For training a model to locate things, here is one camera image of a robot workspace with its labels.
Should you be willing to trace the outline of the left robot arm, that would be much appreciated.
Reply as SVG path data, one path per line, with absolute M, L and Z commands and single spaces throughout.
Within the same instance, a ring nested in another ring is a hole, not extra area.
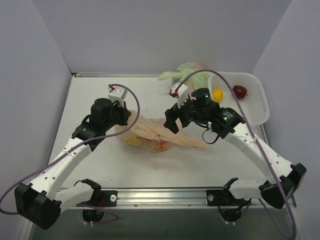
M 90 114 L 54 161 L 28 184 L 19 183 L 15 188 L 18 214 L 47 230 L 67 209 L 78 204 L 99 204 L 103 199 L 101 186 L 90 179 L 80 180 L 65 190 L 60 188 L 79 163 L 105 139 L 107 131 L 115 125 L 127 126 L 130 115 L 126 102 L 119 97 L 96 99 Z

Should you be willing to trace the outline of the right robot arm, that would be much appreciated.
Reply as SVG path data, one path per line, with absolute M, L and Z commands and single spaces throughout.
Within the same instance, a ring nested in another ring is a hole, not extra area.
M 205 127 L 208 131 L 239 149 L 264 174 L 264 180 L 241 180 L 233 178 L 222 191 L 222 200 L 232 205 L 239 199 L 263 199 L 270 206 L 281 209 L 285 200 L 292 197 L 299 188 L 307 169 L 284 159 L 255 133 L 251 133 L 244 118 L 230 107 L 221 107 L 214 102 L 207 88 L 189 93 L 182 85 L 172 88 L 169 94 L 177 102 L 165 111 L 164 127 L 174 134 L 179 132 L 176 121 L 182 127 L 191 122 Z

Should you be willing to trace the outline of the orange plastic bag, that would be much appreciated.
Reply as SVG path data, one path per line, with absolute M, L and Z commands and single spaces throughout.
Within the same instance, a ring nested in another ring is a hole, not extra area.
M 122 142 L 141 148 L 151 153 L 169 150 L 173 146 L 183 146 L 206 151 L 206 145 L 182 131 L 182 125 L 177 123 L 179 132 L 174 134 L 164 127 L 164 118 L 146 118 L 139 115 L 137 122 L 128 131 L 117 135 Z

